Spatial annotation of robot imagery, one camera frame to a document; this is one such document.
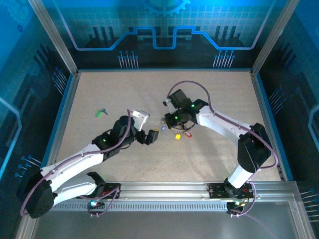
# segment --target beige tabletop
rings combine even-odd
[[[126,109],[142,110],[150,119],[143,129],[161,129],[160,119],[168,113],[163,106],[173,84],[194,80],[211,94],[213,107],[238,121],[263,123],[249,72],[215,70],[149,70],[82,72],[64,133],[57,161],[87,146],[92,139],[113,127]],[[197,85],[183,84],[182,89],[192,100],[207,101]],[[105,108],[108,115],[96,112]],[[194,182],[223,181],[237,165],[237,147],[218,133],[196,125],[193,137],[181,136],[166,129],[149,146],[134,142],[130,148],[88,169],[98,172],[106,181]],[[274,162],[269,158],[265,165]],[[264,170],[256,181],[280,180],[276,168]]]

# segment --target red object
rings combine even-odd
[[[185,132],[185,134],[186,134],[186,136],[189,137],[189,138],[192,138],[192,137],[193,137],[193,135],[191,135],[190,132]]]

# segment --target enclosure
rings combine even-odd
[[[318,10],[315,0],[3,0],[0,238],[316,238]],[[266,129],[279,164],[254,177],[247,216],[231,218],[230,200],[207,191],[233,172],[237,145],[200,125],[180,139],[163,127],[163,101],[184,80],[207,88],[215,110]],[[195,84],[177,89],[208,101]],[[143,130],[159,136],[83,171],[121,185],[110,211],[90,218],[89,201],[73,198],[21,217],[28,174],[127,109],[150,114]]]

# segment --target key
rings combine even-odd
[[[101,112],[105,113],[106,115],[108,115],[108,113],[106,113],[105,109],[101,109]]]
[[[96,117],[96,118],[99,117],[101,113],[102,113],[102,111],[98,111],[98,112],[96,113],[95,117]]]

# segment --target glass panel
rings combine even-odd
[[[79,68],[251,67],[286,0],[45,0]]]
[[[70,74],[28,1],[0,4],[0,238],[13,238],[16,190],[43,160]]]
[[[317,204],[319,190],[318,12],[318,1],[299,2],[260,71],[292,175],[303,196],[311,196],[305,206]],[[317,208],[307,208],[308,215]],[[318,233],[318,223],[312,225]]]

